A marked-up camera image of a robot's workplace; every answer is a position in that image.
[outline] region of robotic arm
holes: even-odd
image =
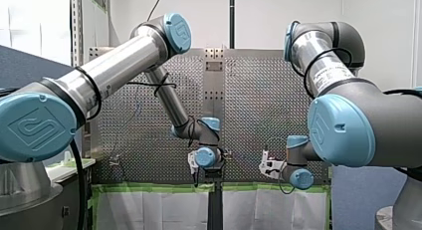
[[[316,98],[308,113],[309,136],[288,138],[287,162],[278,164],[283,179],[299,189],[311,187],[313,176],[304,169],[308,161],[409,170],[422,165],[422,96],[412,90],[383,93],[356,77],[364,47],[354,28],[294,23],[286,36],[285,60],[306,70],[304,83],[310,83]],[[270,176],[268,162],[263,158],[260,168]]]
[[[177,93],[166,85],[168,74],[161,67],[174,55],[187,52],[190,45],[185,19],[168,14],[139,25],[129,41],[63,77],[45,78],[1,98],[0,219],[61,193],[61,186],[50,182],[41,161],[65,150],[76,131],[97,116],[103,100],[141,73],[157,86],[155,93],[173,123],[174,135],[200,141],[194,152],[197,165],[217,163],[221,159],[219,120],[188,117]],[[8,223],[19,228],[19,221]]]

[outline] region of light blue joint cap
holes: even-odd
[[[314,176],[304,168],[295,170],[290,177],[290,184],[300,190],[307,190],[314,184]]]
[[[375,136],[366,115],[338,95],[316,98],[308,112],[308,129],[316,154],[334,165],[361,167],[375,154]]]
[[[206,122],[210,128],[220,131],[220,120],[215,117],[203,117],[202,121]]]
[[[295,148],[304,145],[310,141],[306,135],[289,135],[287,148]]]
[[[189,51],[192,36],[186,20],[176,13],[164,15],[164,31],[173,50],[178,54]]]
[[[25,93],[0,100],[0,158],[42,161],[65,150],[77,131],[72,109],[47,94]]]
[[[195,162],[199,167],[210,167],[215,163],[215,153],[209,147],[200,147],[195,152]]]
[[[288,29],[286,30],[286,37],[285,37],[285,61],[286,62],[291,62],[290,60],[290,52],[292,51],[292,47],[291,47],[291,39],[292,39],[292,34],[290,33],[292,25],[294,25],[292,31],[294,32],[296,29],[296,26],[298,25],[297,23],[295,24],[290,24]]]

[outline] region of black stand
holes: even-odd
[[[214,184],[214,191],[208,193],[207,230],[223,230],[223,171],[222,166],[205,169],[205,181]]]

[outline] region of perforated metal panel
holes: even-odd
[[[168,80],[177,85],[177,93],[190,115],[202,115],[203,51],[191,51],[165,64]],[[144,75],[135,81],[147,83]],[[95,182],[189,183],[192,176],[187,153],[188,140],[170,134],[171,122],[154,88],[125,86],[104,103],[99,121],[102,156],[94,172]],[[119,156],[119,164],[109,158]]]
[[[283,159],[287,136],[307,134],[310,100],[302,80],[282,60],[281,51],[224,50],[225,80],[221,72],[210,78],[205,55],[204,50],[192,50],[171,59],[165,65],[170,81],[177,84],[190,115],[223,113],[222,146],[234,155],[227,163],[226,181],[272,181],[258,168],[265,143],[271,155]],[[146,79],[141,75],[137,81]],[[217,105],[209,104],[210,91],[214,96],[218,91]],[[187,153],[195,145],[188,148],[187,140],[171,136],[170,127],[152,88],[122,88],[105,101],[99,121],[103,158],[94,171],[95,182],[192,182]],[[110,165],[109,158],[116,156],[119,164]],[[328,182],[325,165],[312,163],[310,169],[316,184]]]
[[[262,150],[286,158],[286,139],[308,134],[310,99],[302,79],[282,59],[281,51],[227,50],[224,146],[233,152],[226,181],[264,181],[257,167]],[[311,163],[316,183],[328,181],[327,168]]]

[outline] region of metal pole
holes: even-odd
[[[235,0],[230,0],[230,49],[235,48]]]
[[[207,230],[223,230],[223,172],[222,165],[205,170],[205,179],[214,183],[214,191],[208,193],[208,223]]]

